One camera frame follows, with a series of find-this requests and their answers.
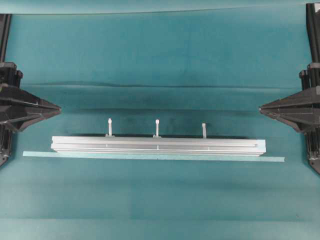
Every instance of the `teal fabric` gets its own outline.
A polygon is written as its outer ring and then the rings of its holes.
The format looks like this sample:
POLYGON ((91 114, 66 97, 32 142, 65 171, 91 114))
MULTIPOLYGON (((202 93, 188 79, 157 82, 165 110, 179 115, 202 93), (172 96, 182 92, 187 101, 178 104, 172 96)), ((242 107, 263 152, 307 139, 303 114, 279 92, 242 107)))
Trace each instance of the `teal fabric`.
POLYGON ((0 170, 3 239, 291 239, 320 236, 320 177, 305 141, 259 114, 301 89, 305 6, 14 15, 7 61, 21 87, 62 107, 19 133, 0 170), (52 136, 266 139, 277 162, 23 157, 52 136))
POLYGON ((117 14, 304 5, 304 0, 0 0, 9 14, 117 14))

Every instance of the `metal bar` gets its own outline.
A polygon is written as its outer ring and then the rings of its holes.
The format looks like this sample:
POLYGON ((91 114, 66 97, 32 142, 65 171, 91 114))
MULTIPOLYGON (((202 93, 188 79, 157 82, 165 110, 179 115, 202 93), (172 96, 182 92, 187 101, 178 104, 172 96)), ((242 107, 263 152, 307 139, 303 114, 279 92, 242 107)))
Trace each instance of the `metal bar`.
POLYGON ((6 58, 10 22, 11 14, 0 14, 0 62, 4 62, 6 58))
POLYGON ((53 136, 51 148, 59 153, 260 156, 266 152, 266 141, 212 138, 53 136))

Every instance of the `teal surface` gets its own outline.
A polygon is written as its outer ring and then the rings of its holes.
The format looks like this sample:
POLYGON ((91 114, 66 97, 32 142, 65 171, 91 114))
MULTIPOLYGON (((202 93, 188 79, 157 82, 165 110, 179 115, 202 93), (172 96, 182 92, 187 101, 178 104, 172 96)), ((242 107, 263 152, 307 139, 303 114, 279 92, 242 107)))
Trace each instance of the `teal surface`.
POLYGON ((20 133, 0 170, 1 239, 318 240, 320 177, 303 136, 258 113, 301 89, 303 4, 14 15, 7 61, 63 113, 20 133), (277 162, 23 157, 52 136, 266 139, 277 162))
POLYGON ((9 14, 117 14, 304 5, 314 0, 0 0, 9 14))

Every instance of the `vertical post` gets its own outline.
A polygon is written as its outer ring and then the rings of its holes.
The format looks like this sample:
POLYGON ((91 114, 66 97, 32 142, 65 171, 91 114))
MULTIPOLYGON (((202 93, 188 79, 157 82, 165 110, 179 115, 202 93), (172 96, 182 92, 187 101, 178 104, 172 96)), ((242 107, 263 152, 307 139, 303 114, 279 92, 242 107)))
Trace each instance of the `vertical post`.
POLYGON ((155 135, 154 138, 159 138, 159 119, 155 120, 155 135))
POLYGON ((202 137, 204 139, 207 138, 207 129, 206 129, 206 124, 205 123, 202 123, 202 137))

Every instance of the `aluminum rail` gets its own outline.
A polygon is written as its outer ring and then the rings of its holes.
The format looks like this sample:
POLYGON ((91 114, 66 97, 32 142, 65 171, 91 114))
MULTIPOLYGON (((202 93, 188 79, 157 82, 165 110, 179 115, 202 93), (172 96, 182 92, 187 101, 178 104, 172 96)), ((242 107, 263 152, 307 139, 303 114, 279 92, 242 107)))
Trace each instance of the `aluminum rail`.
POLYGON ((58 153, 260 156, 266 141, 257 139, 53 136, 58 153))

